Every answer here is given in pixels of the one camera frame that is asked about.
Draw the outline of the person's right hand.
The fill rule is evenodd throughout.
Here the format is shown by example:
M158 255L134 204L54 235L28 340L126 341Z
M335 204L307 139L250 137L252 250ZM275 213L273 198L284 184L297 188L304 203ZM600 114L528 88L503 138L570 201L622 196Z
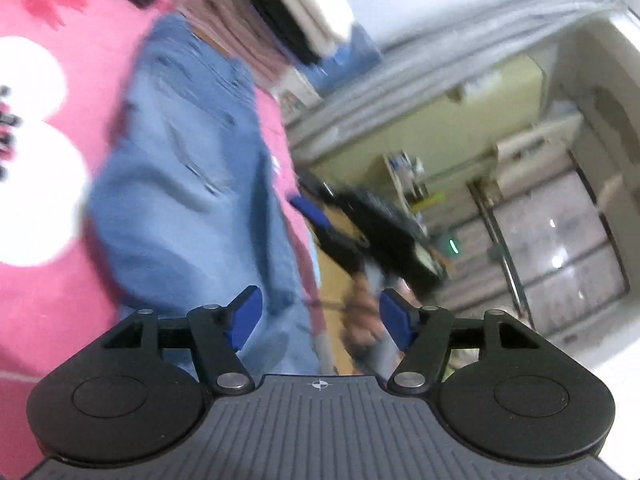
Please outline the person's right hand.
M358 273L352 278L344 298L341 340L347 353L360 356L375 347L386 333L378 310L378 297L369 289L369 281Z

